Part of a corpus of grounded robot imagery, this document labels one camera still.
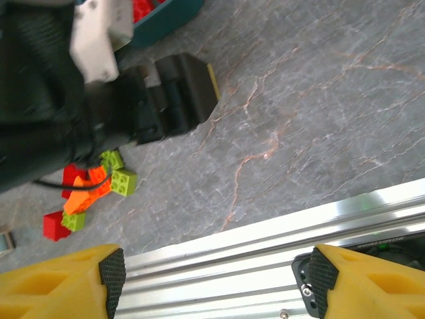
teal plastic bin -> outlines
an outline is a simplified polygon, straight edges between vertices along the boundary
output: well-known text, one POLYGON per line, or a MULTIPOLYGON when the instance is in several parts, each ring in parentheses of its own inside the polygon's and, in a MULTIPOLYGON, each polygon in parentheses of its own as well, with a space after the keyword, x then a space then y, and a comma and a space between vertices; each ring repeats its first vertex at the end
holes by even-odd
POLYGON ((199 12, 204 0, 167 0, 134 25, 131 44, 149 47, 188 23, 199 12))

white bracket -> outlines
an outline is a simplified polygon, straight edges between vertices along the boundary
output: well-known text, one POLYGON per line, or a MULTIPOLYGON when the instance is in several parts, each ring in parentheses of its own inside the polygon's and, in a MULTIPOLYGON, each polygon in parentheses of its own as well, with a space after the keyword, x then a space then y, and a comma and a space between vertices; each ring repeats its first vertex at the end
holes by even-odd
POLYGON ((132 0, 87 0, 76 6, 70 53, 85 83, 115 80, 114 51, 132 38, 132 0))

green lego brick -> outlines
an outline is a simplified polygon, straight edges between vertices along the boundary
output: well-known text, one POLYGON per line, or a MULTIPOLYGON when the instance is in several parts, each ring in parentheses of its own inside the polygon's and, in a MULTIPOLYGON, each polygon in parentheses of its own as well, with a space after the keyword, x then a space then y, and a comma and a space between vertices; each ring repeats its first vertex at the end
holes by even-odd
POLYGON ((109 167, 111 167, 112 170, 124 167, 124 162, 121 158, 119 151, 106 151, 103 152, 100 157, 102 158, 102 166, 105 168, 106 171, 109 170, 109 167))
POLYGON ((62 221, 60 224, 70 231, 80 231, 84 228, 86 222, 86 213, 68 215, 65 211, 62 213, 62 221))
POLYGON ((133 195, 137 183, 137 175, 125 169, 117 169, 112 173, 112 191, 128 196, 133 195))

black rubber pad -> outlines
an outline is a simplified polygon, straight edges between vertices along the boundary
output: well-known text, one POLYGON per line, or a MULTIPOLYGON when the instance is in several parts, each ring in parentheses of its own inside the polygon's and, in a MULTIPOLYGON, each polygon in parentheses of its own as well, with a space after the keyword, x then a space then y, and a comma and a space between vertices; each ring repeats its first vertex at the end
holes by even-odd
POLYGON ((107 289, 106 312, 108 318, 115 316, 122 287, 126 281, 126 265, 121 248, 114 251, 99 263, 100 281, 107 289))
POLYGON ((309 264, 309 277, 320 319, 325 318, 327 292, 335 288, 338 274, 338 269, 329 259, 319 249, 314 248, 309 264))

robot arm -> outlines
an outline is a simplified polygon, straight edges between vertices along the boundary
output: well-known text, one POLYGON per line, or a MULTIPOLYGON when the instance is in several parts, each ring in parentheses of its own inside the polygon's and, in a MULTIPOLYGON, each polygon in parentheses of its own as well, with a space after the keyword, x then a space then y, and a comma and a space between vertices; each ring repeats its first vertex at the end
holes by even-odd
POLYGON ((218 101, 211 68, 188 54, 157 61, 162 84, 153 88, 138 66, 90 78, 93 52, 72 52, 74 5, 53 2, 14 0, 0 17, 0 192, 69 163, 97 165, 103 151, 131 141, 185 134, 218 101))

